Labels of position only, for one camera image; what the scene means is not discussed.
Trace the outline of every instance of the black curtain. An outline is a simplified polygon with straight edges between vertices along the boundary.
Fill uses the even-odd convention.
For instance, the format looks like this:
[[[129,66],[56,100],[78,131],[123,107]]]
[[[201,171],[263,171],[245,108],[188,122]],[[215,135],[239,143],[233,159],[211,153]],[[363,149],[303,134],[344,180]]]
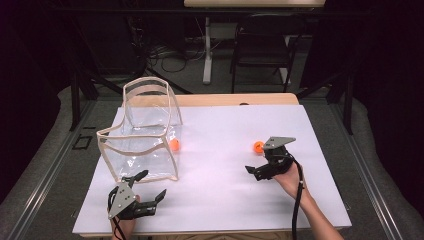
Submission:
[[[339,71],[358,49],[366,49],[359,54],[364,58],[355,74],[354,97],[367,107],[383,166],[424,216],[424,17],[418,2],[327,0],[326,11],[373,9],[377,18],[372,22],[320,21],[301,86],[319,83]],[[369,24],[374,36],[368,47],[358,48]],[[343,80],[332,88],[342,89]]]
[[[70,78],[38,3],[0,5],[3,202],[54,125],[60,110],[57,94]]]

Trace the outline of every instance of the small orange ball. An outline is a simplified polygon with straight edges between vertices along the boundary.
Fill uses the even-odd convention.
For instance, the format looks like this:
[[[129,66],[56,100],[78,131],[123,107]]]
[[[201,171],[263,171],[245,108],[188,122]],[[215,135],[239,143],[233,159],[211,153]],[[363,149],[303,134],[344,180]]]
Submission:
[[[257,141],[255,142],[255,144],[253,144],[253,151],[255,151],[256,153],[263,153],[264,150],[262,149],[262,147],[264,146],[264,143],[261,141]]]
[[[180,150],[180,142],[178,139],[173,138],[171,141],[169,141],[169,147],[172,151],[178,151]]]

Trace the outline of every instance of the silver metal part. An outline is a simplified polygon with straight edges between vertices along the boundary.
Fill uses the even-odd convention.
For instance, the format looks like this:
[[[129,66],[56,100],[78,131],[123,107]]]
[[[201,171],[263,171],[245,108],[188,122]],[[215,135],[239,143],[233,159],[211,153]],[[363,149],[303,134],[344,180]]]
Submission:
[[[294,142],[296,138],[291,137],[270,137],[262,147],[263,150],[275,149],[286,145],[287,143]]]
[[[122,210],[135,201],[135,198],[135,194],[130,186],[128,186],[128,183],[119,183],[118,191],[116,192],[115,199],[109,211],[109,219],[114,218],[116,215],[122,212]]]

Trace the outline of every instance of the white stand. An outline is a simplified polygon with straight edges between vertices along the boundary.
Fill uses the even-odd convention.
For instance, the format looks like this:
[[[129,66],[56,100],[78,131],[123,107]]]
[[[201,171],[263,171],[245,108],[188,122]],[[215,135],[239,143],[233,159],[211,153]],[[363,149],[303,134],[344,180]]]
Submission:
[[[211,72],[212,72],[212,52],[211,52],[211,36],[210,36],[210,22],[209,18],[206,18],[205,23],[205,68],[203,71],[203,84],[211,83]]]

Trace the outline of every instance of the transparent plastic container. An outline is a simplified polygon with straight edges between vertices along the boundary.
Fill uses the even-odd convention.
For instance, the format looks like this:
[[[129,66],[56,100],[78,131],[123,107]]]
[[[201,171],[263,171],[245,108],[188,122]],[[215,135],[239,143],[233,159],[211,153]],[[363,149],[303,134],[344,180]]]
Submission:
[[[157,77],[136,79],[123,88],[120,124],[97,132],[100,152],[113,177],[149,174],[141,182],[178,180],[182,118],[169,84]]]

